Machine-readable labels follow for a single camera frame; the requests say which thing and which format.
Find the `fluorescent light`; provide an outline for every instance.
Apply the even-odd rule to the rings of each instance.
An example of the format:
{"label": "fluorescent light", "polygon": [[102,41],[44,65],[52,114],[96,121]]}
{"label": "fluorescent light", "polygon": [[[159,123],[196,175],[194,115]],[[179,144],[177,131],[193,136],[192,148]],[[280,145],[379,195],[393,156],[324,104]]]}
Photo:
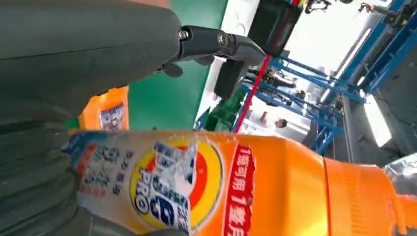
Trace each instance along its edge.
{"label": "fluorescent light", "polygon": [[374,96],[371,94],[367,96],[364,107],[375,141],[379,147],[382,147],[392,136]]}
{"label": "fluorescent light", "polygon": [[359,86],[359,85],[361,85],[362,84],[362,82],[365,80],[365,76],[362,76],[360,79],[359,79],[359,81],[357,82],[357,85]]}
{"label": "fluorescent light", "polygon": [[355,46],[354,50],[352,51],[352,53],[349,55],[348,59],[345,61],[345,63],[343,64],[342,68],[339,70],[339,72],[336,74],[336,78],[339,79],[339,77],[342,75],[342,73],[345,71],[346,67],[348,67],[349,63],[351,63],[353,57],[355,56],[355,54],[358,52],[359,48],[362,46],[363,42],[365,41],[365,39],[368,37],[368,35],[370,34],[370,32],[372,31],[372,29],[367,29],[365,31],[365,33],[363,34],[362,38],[360,38],[359,42],[357,43],[357,45]]}

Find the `blue metal frame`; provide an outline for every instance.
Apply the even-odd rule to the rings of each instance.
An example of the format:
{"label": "blue metal frame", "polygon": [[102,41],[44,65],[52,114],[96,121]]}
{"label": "blue metal frame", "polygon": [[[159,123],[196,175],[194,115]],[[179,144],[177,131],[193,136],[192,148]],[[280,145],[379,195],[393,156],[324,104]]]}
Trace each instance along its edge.
{"label": "blue metal frame", "polygon": [[[398,11],[404,4],[405,0],[393,0],[389,6],[389,11]],[[372,29],[367,39],[362,44],[361,48],[356,52],[355,57],[346,67],[343,74],[340,76],[339,80],[348,81],[352,74],[356,71],[357,67],[363,62],[363,58],[368,54],[375,42],[378,41],[378,38],[381,36],[382,32],[388,27],[387,24],[383,22],[384,19]],[[336,93],[331,92],[327,98],[323,101],[324,104],[330,104],[336,98]]]}
{"label": "blue metal frame", "polygon": [[287,61],[289,64],[296,65],[300,68],[309,70],[313,73],[318,74],[319,76],[313,76],[313,75],[306,75],[304,73],[301,73],[297,70],[291,69],[288,66],[284,66],[281,63],[278,63],[276,61],[271,61],[269,64],[271,66],[277,67],[279,69],[285,70],[293,75],[296,75],[300,78],[303,78],[305,80],[308,80],[312,83],[315,83],[323,88],[329,89],[330,91],[340,93],[349,99],[352,99],[357,102],[365,102],[365,100],[360,96],[359,94],[359,88],[355,85],[352,85],[346,81],[341,81],[336,79],[333,76],[327,75],[326,73],[319,71],[315,68],[312,68],[310,66],[304,65],[300,62],[294,61],[289,58],[280,57],[280,59]]}
{"label": "blue metal frame", "polygon": [[[252,90],[252,88],[248,87],[245,84],[241,85],[241,89],[245,91],[247,94],[250,93]],[[275,92],[276,94],[289,98],[300,107],[304,107],[304,104],[307,104],[307,109],[306,109],[307,112],[304,114],[302,111],[295,109],[291,106],[288,106],[280,100],[276,100],[272,97],[265,95],[263,92],[260,91],[262,89],[270,89],[272,93]],[[327,146],[331,143],[331,141],[333,140],[336,134],[344,133],[342,129],[337,127],[337,121],[339,118],[342,117],[341,114],[334,113],[332,111],[329,111],[328,109],[325,109],[323,107],[319,107],[315,104],[304,101],[300,99],[299,97],[295,97],[289,93],[286,93],[277,88],[274,88],[269,84],[260,82],[259,91],[255,92],[255,96],[263,101],[270,102],[274,104],[275,106],[283,107],[300,116],[306,117],[310,119],[312,122],[317,123],[319,127],[322,127],[319,136],[316,138],[313,145],[310,147],[313,151],[315,151],[316,153],[320,155],[324,154]]]}
{"label": "blue metal frame", "polygon": [[375,64],[367,71],[361,87],[373,94],[417,43],[417,14],[398,32]]}

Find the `metal bolt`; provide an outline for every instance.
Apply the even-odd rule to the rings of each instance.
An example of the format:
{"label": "metal bolt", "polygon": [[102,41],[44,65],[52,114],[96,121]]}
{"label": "metal bolt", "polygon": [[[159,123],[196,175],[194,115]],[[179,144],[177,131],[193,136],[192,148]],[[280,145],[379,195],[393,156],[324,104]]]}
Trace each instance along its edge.
{"label": "metal bolt", "polygon": [[187,31],[185,31],[185,30],[180,30],[180,31],[178,32],[178,35],[179,35],[179,39],[180,39],[180,40],[184,40],[184,39],[187,39],[187,38],[189,37],[188,32],[187,32]]}
{"label": "metal bolt", "polygon": [[225,46],[225,45],[227,45],[228,44],[228,40],[227,40],[227,37],[226,36],[224,36],[224,35],[219,35],[219,37],[217,38],[217,41],[221,44],[221,45],[223,45],[223,46]]}

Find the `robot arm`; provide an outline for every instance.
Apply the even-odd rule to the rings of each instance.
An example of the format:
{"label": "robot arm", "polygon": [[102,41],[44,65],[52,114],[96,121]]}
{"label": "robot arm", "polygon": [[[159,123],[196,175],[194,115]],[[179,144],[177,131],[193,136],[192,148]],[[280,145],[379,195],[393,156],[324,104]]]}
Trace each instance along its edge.
{"label": "robot arm", "polygon": [[0,20],[0,99],[8,103],[0,125],[67,121],[110,88],[155,71],[181,75],[178,60],[253,65],[265,56],[248,38],[181,27],[171,10],[127,0],[6,1]]}

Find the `blue steel beam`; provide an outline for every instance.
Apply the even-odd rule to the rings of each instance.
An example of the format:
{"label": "blue steel beam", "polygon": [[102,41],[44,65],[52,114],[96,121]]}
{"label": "blue steel beam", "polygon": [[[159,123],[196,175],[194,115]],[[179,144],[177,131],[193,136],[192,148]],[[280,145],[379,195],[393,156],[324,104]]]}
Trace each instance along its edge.
{"label": "blue steel beam", "polygon": [[323,155],[324,152],[325,152],[325,150],[326,150],[326,148],[327,148],[327,146],[333,140],[333,138],[334,138],[335,135],[336,134],[334,132],[330,131],[329,135],[326,137],[326,139],[324,140],[324,142],[321,145],[319,145],[319,147],[315,150],[316,153],[318,153],[320,155]]}
{"label": "blue steel beam", "polygon": [[[393,0],[389,6],[389,11],[397,12],[404,4],[404,1],[405,0]],[[374,43],[378,41],[378,38],[386,28],[387,25],[384,23],[384,19],[381,19],[381,21],[372,29],[367,39],[362,44],[361,48],[356,52],[355,57],[348,64],[345,71],[343,71],[343,74],[339,78],[340,80],[348,81],[350,79],[352,74],[356,71],[357,67],[361,65],[363,58],[370,51]],[[336,94],[331,92],[323,101],[323,103],[330,104],[335,98]]]}
{"label": "blue steel beam", "polygon": [[316,73],[316,74],[319,75],[319,76],[312,76],[312,75],[310,75],[313,78],[316,78],[318,80],[322,80],[324,82],[335,82],[335,84],[340,84],[340,85],[343,85],[343,86],[350,87],[351,89],[358,90],[358,87],[357,86],[352,85],[351,83],[349,83],[347,81],[339,80],[339,79],[335,78],[334,76],[328,75],[328,74],[326,74],[325,72],[323,72],[321,70],[318,70],[318,69],[313,68],[311,66],[305,65],[305,64],[303,64],[301,62],[298,62],[298,61],[289,59],[288,57],[282,57],[281,56],[279,58],[281,60],[285,60],[286,62],[288,62],[288,64],[290,63],[290,64],[293,64],[293,65],[296,65],[296,66],[298,66],[300,68],[309,70],[309,71],[311,71],[311,72]]}
{"label": "blue steel beam", "polygon": [[290,64],[296,65],[296,66],[301,67],[301,68],[306,69],[306,70],[309,70],[309,71],[314,72],[314,73],[316,73],[318,75],[321,75],[323,77],[327,77],[327,74],[325,72],[323,72],[321,70],[318,70],[316,68],[313,68],[311,66],[305,65],[301,62],[295,61],[293,59],[289,59],[288,57],[281,56],[281,57],[279,57],[279,59],[285,60],[286,62],[288,62]]}
{"label": "blue steel beam", "polygon": [[315,83],[318,86],[321,86],[321,87],[326,88],[326,89],[330,89],[330,91],[334,91],[336,93],[340,93],[340,94],[342,94],[342,95],[344,95],[344,96],[346,96],[346,97],[348,97],[348,98],[350,98],[352,100],[355,100],[357,102],[365,102],[365,100],[361,96],[359,96],[358,94],[351,93],[351,92],[349,92],[347,90],[343,90],[343,89],[339,88],[338,86],[332,86],[332,85],[330,85],[330,84],[328,84],[326,82],[323,82],[321,80],[318,80],[317,78],[311,77],[309,75],[303,74],[303,73],[301,73],[299,71],[296,71],[294,69],[288,68],[288,67],[286,67],[286,66],[284,66],[284,65],[282,65],[280,63],[276,63],[276,62],[272,61],[270,63],[270,65],[275,66],[275,67],[277,67],[279,69],[285,70],[285,71],[287,71],[287,72],[289,72],[289,73],[291,73],[293,75],[296,75],[296,76],[298,76],[300,78],[303,78],[305,80],[308,80],[308,81],[310,81],[312,83]]}
{"label": "blue steel beam", "polygon": [[275,87],[273,87],[273,86],[271,86],[271,85],[269,85],[269,84],[261,81],[259,83],[259,89],[263,89],[263,88],[268,88],[269,90],[271,90],[274,93],[277,93],[277,94],[279,94],[279,95],[281,95],[283,97],[289,98],[290,100],[296,102],[297,105],[299,105],[300,107],[303,107],[304,104],[307,104],[307,106],[309,106],[310,108],[315,109],[315,110],[321,110],[322,112],[324,112],[324,113],[326,113],[328,115],[341,116],[338,113],[331,112],[328,109],[323,109],[322,107],[319,107],[316,104],[313,104],[313,103],[304,101],[303,99],[301,99],[299,97],[293,96],[292,94],[289,94],[287,92],[284,92],[284,91],[282,91],[282,90],[280,90],[278,88],[275,88]]}
{"label": "blue steel beam", "polygon": [[407,24],[398,32],[375,64],[366,73],[365,80],[361,85],[366,93],[374,93],[416,45],[416,27],[417,14],[413,14]]}
{"label": "blue steel beam", "polygon": [[417,44],[417,34],[414,34],[413,37],[408,41],[407,44],[400,50],[394,60],[389,64],[388,68],[380,75],[380,77],[372,84],[372,86],[368,89],[370,94],[373,94],[378,87],[385,81],[388,76],[397,68],[397,66],[401,63],[404,57],[408,54],[408,52]]}
{"label": "blue steel beam", "polygon": [[[251,92],[251,90],[252,90],[251,88],[249,88],[246,85],[241,85],[241,89],[243,91],[245,91],[246,93]],[[293,107],[287,106],[285,103],[280,102],[280,101],[278,101],[276,99],[270,98],[270,97],[268,97],[268,96],[266,96],[266,95],[264,95],[264,94],[262,94],[262,93],[260,93],[258,91],[255,93],[255,95],[258,98],[260,98],[261,100],[263,100],[263,101],[270,102],[270,103],[274,104],[275,106],[283,107],[283,108],[285,108],[285,109],[287,109],[287,110],[289,110],[289,111],[291,111],[293,113],[296,113],[296,114],[298,114],[300,116],[306,117],[306,118],[310,119],[314,123],[317,123],[319,125],[322,125],[322,126],[328,128],[330,130],[334,130],[336,133],[340,133],[340,134],[343,134],[344,133],[343,130],[341,130],[337,126],[334,126],[332,123],[329,123],[329,122],[327,122],[325,120],[319,119],[316,116],[312,116],[309,113],[307,113],[307,114],[304,115],[301,111],[299,111],[299,110],[297,110],[297,109],[295,109]]]}

